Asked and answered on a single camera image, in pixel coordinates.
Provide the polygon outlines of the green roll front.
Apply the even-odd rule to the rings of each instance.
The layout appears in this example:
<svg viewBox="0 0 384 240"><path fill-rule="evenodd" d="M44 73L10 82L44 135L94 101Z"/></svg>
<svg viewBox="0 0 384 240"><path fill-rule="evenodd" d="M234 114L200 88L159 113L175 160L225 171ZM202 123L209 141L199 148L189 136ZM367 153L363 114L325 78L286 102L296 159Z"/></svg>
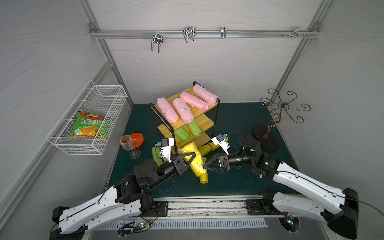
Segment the green roll front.
<svg viewBox="0 0 384 240"><path fill-rule="evenodd" d="M203 131L200 129L200 127L198 126L195 120L188 123L187 126L194 138L198 138L203 134Z"/></svg>

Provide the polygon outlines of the pink roll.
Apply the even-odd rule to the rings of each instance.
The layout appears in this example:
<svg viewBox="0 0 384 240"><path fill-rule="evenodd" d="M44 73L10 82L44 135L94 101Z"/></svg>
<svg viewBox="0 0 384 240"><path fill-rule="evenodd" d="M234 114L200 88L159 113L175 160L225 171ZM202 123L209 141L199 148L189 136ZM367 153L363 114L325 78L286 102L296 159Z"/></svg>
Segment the pink roll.
<svg viewBox="0 0 384 240"><path fill-rule="evenodd" d="M209 104L207 102L187 92L182 92L180 98L183 99L186 104L189 104L191 107L196 108L202 112L207 111L209 108Z"/></svg>
<svg viewBox="0 0 384 240"><path fill-rule="evenodd" d="M158 98L157 99L157 105L160 108L161 112L163 113L164 117L166 120L170 123L173 124L175 123L178 119L179 116L175 112L175 110L172 108L170 103L167 101L165 98Z"/></svg>
<svg viewBox="0 0 384 240"><path fill-rule="evenodd" d="M185 124L188 124L195 119L190 108L187 106L187 104L184 102L183 99L181 98L174 99L173 105Z"/></svg>
<svg viewBox="0 0 384 240"><path fill-rule="evenodd" d="M193 87L193 92L202 100L207 102L209 106L213 106L218 99L217 95L212 94L211 92L203 88L201 85L195 85Z"/></svg>

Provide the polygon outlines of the pink roll front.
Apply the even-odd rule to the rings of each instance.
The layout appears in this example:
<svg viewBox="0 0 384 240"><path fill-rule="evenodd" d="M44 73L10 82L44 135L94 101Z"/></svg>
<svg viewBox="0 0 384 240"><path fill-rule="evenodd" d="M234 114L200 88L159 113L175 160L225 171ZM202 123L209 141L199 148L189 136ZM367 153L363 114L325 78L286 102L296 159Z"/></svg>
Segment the pink roll front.
<svg viewBox="0 0 384 240"><path fill-rule="evenodd" d="M193 92L202 100L207 102L209 106L213 106L218 99L217 95L212 94L211 92L203 88L201 85L195 85L193 87Z"/></svg>

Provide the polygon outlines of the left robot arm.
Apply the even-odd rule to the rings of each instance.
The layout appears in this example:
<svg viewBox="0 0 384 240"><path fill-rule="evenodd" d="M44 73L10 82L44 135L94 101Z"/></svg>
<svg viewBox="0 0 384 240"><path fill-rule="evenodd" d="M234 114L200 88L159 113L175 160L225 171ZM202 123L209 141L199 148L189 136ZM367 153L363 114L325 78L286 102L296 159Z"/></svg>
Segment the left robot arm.
<svg viewBox="0 0 384 240"><path fill-rule="evenodd" d="M175 175L182 176L198 159L192 152L173 155L160 166L146 160L99 196L75 207L55 208L50 239L81 240L85 234L116 220L156 212L151 191Z"/></svg>

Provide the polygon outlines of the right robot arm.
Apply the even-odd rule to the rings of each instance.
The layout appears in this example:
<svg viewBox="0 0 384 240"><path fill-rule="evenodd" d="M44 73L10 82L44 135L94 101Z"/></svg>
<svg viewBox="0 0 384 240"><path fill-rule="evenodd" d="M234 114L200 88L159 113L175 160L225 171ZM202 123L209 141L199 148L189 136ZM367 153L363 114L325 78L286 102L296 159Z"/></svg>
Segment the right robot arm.
<svg viewBox="0 0 384 240"><path fill-rule="evenodd" d="M304 198L297 198L277 191L267 191L261 202L266 214L297 214L327 225L344 238L357 238L360 213L357 191L351 188L341 190L321 183L287 163L262 153L260 143L252 137L244 136L240 142L241 150L230 154L226 137L224 134L212 138L213 144L220 146L224 152L208 159L204 169L222 173L232 168L249 166L261 179L271 180L304 195Z"/></svg>

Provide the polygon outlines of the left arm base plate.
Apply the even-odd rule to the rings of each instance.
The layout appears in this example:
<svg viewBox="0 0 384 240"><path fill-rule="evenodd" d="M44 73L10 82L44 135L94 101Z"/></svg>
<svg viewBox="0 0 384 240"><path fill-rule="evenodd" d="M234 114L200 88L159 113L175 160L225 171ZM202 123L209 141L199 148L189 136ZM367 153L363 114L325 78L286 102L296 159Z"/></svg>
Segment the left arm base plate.
<svg viewBox="0 0 384 240"><path fill-rule="evenodd" d="M154 201L154 207L150 211L149 217L167 217L168 207L168 201Z"/></svg>

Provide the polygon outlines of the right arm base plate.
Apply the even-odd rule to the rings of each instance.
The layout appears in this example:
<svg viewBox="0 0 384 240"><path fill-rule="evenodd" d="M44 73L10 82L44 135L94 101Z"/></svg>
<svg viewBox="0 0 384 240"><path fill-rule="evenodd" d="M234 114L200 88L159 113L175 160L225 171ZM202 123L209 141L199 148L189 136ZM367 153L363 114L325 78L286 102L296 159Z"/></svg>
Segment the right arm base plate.
<svg viewBox="0 0 384 240"><path fill-rule="evenodd" d="M245 200L244 207L250 216L269 215L271 213L269 205L263 200Z"/></svg>

